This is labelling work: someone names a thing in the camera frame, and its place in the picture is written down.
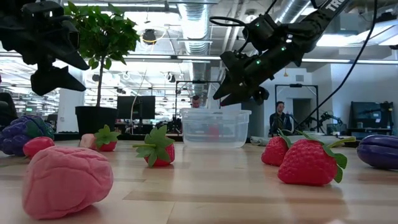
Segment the clear plastic container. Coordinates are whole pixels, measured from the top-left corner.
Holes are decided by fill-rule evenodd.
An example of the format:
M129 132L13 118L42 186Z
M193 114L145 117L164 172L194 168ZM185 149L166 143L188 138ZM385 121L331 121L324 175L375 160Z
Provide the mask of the clear plastic container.
M251 111L183 108L183 140L188 147L242 147L248 137Z

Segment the desk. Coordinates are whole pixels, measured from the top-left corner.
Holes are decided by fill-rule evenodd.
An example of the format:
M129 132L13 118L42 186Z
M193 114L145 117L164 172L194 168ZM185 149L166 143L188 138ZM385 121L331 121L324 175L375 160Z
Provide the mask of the desk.
M50 223L397 223L398 173L370 168L354 149L335 150L349 159L341 184L306 187L282 184L277 168L261 162L263 147L192 149L176 143L173 166L149 169L143 159L135 158L135 143L120 141L116 152L104 153L114 172L106 199ZM76 146L78 141L57 144ZM0 158L1 163L15 161ZM21 207L25 168L0 168L2 224L38 223Z

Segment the ceiling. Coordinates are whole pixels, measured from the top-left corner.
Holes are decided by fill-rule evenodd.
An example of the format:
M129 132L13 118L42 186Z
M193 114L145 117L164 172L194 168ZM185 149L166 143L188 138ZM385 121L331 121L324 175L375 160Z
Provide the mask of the ceiling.
M238 49L244 43L241 29L237 29L237 35L234 36L234 29L228 31L227 27L215 26L208 23L206 27L207 35L201 40L187 41L187 24L181 17L183 14L178 13L176 2L184 2L179 0L169 0L170 12L162 12L164 1L149 1L151 9L146 4L148 1L127 0L133 4L133 7L125 7L132 11L126 12L126 17L137 23L136 29L139 34L146 29L154 29L158 41L155 45L147 45L141 42L137 45L134 54L156 54L156 55L184 55L187 54L192 47L192 43L203 44L208 47L206 53L208 55L219 55L224 50ZM204 2L205 0L195 0L195 2ZM281 0L271 10L271 14L276 15L280 10ZM87 0L74 0L80 4L87 4ZM235 0L207 0L207 2L217 2L217 4L207 4L206 16L233 16L235 18L245 20L248 15L258 15L264 13L269 7L271 0L240 0L234 7ZM391 9L397 11L397 2L390 0L379 1L380 8ZM366 31L370 25L368 22L369 15L373 8L373 0L355 0L353 1L345 13L331 24L334 29L328 30L326 33L336 32L339 30L350 30L357 33ZM200 32L201 27L191 25L191 33ZM245 48L248 54L254 53L254 48L249 44ZM306 54L307 58L335 58L335 59L352 59L359 52L359 47L317 47L315 50ZM373 45L366 48L362 58L383 59L390 56L391 50L388 46ZM65 66L63 62L57 62L56 66ZM157 112L162 114L159 119L169 117L175 108L175 83L170 83L167 79L173 75L177 81L192 81L197 79L216 80L218 74L211 74L211 66L214 63L200 62L192 63L189 61L158 61L154 62L135 62L130 60L127 66L122 63L114 62L113 66L104 75L103 91L101 96L101 105L116 107L116 97L118 95L136 95L142 82L142 88L139 95L155 95L157 97ZM305 63L302 65L309 72L318 68L319 64ZM13 94L15 100L18 101L20 111L23 112L28 106L36 106L42 114L56 113L59 99L59 90L40 97L32 93L29 78L35 72L35 65L26 65L19 57L0 57L0 74L2 76L2 84L0 91L8 91ZM97 94L97 82L93 81L93 75L98 74L99 70L85 71L83 74L86 80L85 92L86 105L94 105ZM177 108L189 107L189 99L194 94L200 94L206 97L208 85L192 85L191 83L181 83L179 87L182 92L178 96ZM117 88L123 89L124 92L118 93Z

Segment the metal frame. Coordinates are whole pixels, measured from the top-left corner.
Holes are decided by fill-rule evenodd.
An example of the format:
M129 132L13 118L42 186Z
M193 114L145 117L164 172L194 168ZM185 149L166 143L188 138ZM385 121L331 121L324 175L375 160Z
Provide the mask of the metal frame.
M277 101L277 90L278 90L278 86L287 86L290 88L302 88L302 87L307 87L308 90L310 90L316 98L317 101L317 108L319 106L319 94L318 94L318 85L303 85L303 84L276 84L275 85L275 105ZM315 88L315 92L313 92L310 87L314 87ZM317 121L319 121L319 108L317 109Z
M201 81L201 80L194 80L194 81L176 81L175 82L175 113L174 116L177 117L177 97L178 97L178 84L179 83L192 83L192 84L206 84L206 83L218 83L219 85L221 85L220 81Z

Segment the potted plant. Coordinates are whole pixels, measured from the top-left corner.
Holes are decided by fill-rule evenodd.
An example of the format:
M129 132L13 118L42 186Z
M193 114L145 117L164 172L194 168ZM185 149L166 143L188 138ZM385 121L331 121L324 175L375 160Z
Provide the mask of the potted plant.
M99 6L76 7L68 2L65 14L72 17L72 23L80 32L79 53L88 59L92 70L99 67L98 96L96 106L77 106L76 116L80 136L95 133L104 125L114 129L118 110L100 107L101 86L104 69L109 70L112 60L126 65L123 56L135 51L140 39L136 25L132 20L125 19L124 13L108 4L111 15L101 12Z

